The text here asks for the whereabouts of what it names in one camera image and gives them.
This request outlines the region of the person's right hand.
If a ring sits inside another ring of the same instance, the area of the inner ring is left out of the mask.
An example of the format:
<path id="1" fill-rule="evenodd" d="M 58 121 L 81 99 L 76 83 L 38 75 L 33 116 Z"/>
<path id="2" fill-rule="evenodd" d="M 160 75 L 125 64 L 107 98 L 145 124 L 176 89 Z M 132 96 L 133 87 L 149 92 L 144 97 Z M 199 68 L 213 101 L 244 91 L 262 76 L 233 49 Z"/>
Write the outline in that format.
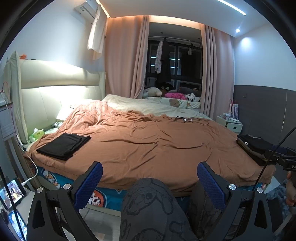
<path id="1" fill-rule="evenodd" d="M 287 184 L 286 184 L 286 195 L 287 204 L 289 206 L 295 205 L 295 172 L 287 173 Z"/>

